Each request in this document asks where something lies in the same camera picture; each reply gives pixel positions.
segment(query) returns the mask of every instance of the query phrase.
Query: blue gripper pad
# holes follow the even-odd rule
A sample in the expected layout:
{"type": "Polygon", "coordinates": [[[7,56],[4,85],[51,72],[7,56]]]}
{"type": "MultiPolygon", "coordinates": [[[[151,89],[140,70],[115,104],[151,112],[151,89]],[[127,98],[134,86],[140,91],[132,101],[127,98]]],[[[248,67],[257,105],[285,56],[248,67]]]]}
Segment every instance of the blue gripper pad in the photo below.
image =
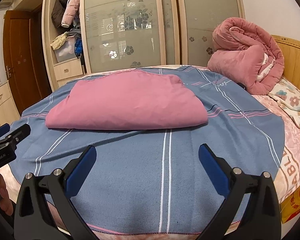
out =
{"type": "Polygon", "coordinates": [[[5,123],[4,125],[0,126],[0,137],[5,135],[10,131],[10,125],[5,123]]]}
{"type": "Polygon", "coordinates": [[[65,181],[65,195],[68,199],[77,195],[97,160],[95,147],[90,147],[87,152],[83,152],[82,155],[83,156],[79,157],[79,162],[65,181]]]}
{"type": "Polygon", "coordinates": [[[229,179],[212,154],[204,144],[199,147],[199,160],[202,166],[204,167],[217,193],[226,198],[230,192],[229,179]]]}

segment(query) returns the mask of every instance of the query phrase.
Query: screw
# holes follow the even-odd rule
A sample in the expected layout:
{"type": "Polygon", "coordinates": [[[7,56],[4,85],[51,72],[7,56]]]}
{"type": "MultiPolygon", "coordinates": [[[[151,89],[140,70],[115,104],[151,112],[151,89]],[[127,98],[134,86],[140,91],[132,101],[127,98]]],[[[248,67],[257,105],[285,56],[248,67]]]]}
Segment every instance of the screw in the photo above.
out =
{"type": "Polygon", "coordinates": [[[239,174],[241,174],[242,170],[239,169],[239,168],[234,168],[234,169],[233,169],[233,172],[234,172],[234,174],[239,175],[239,174]]]}
{"type": "Polygon", "coordinates": [[[265,172],[263,173],[263,176],[265,176],[266,178],[270,178],[270,177],[271,177],[270,173],[267,172],[267,171],[265,171],[265,172]]]}
{"type": "Polygon", "coordinates": [[[26,174],[26,179],[30,179],[31,177],[32,177],[32,173],[29,172],[26,174]]]}
{"type": "Polygon", "coordinates": [[[62,169],[55,169],[53,175],[59,176],[62,173],[62,169]]]}

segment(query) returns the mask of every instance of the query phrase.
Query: wooden door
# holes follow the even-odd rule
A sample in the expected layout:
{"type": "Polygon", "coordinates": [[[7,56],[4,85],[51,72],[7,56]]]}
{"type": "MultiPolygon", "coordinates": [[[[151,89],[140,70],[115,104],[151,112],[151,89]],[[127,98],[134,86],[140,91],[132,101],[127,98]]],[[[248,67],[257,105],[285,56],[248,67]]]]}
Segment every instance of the wooden door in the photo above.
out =
{"type": "Polygon", "coordinates": [[[49,95],[38,29],[30,12],[6,11],[3,56],[13,99],[20,114],[49,95]]]}

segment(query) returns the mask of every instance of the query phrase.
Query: door handle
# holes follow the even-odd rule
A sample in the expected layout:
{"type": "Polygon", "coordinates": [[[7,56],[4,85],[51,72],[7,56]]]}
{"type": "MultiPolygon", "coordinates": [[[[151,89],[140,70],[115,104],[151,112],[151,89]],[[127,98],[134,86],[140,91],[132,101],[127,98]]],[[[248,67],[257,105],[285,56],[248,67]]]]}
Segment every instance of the door handle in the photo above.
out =
{"type": "Polygon", "coordinates": [[[11,78],[11,73],[9,72],[9,70],[11,70],[11,68],[8,68],[8,66],[6,66],[6,69],[7,69],[8,78],[11,78]]]}

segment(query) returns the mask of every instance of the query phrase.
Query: floral pillow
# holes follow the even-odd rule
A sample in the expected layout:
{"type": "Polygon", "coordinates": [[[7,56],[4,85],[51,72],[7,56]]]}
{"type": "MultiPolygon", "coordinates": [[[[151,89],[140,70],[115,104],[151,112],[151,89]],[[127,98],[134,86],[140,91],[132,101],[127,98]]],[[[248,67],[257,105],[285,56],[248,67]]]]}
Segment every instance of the floral pillow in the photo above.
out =
{"type": "Polygon", "coordinates": [[[300,128],[300,90],[282,77],[269,93],[269,96],[277,101],[278,106],[300,128]]]}

